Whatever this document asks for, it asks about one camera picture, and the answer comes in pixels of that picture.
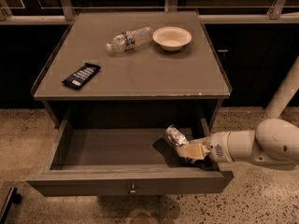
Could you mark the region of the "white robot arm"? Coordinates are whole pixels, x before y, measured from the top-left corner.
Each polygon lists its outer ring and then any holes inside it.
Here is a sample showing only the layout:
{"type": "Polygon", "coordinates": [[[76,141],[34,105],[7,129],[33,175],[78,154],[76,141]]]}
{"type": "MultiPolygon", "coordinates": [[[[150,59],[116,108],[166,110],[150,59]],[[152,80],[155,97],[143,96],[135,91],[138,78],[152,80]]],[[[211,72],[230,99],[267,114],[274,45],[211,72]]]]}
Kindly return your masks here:
{"type": "Polygon", "coordinates": [[[256,165],[299,163],[299,128],[279,116],[299,89],[299,58],[281,82],[254,130],[213,133],[177,148],[180,157],[215,162],[248,161],[256,165]]]}

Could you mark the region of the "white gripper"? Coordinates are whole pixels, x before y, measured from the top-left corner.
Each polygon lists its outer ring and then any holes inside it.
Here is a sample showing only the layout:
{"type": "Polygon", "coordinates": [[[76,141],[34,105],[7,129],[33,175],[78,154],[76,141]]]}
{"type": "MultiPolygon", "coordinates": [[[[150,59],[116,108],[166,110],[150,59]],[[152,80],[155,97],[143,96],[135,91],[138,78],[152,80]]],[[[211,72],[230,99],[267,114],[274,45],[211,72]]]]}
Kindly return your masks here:
{"type": "Polygon", "coordinates": [[[229,135],[230,132],[213,133],[209,137],[190,140],[189,145],[178,147],[177,153],[181,158],[193,161],[202,161],[209,154],[215,162],[232,162],[228,148],[229,135]]]}

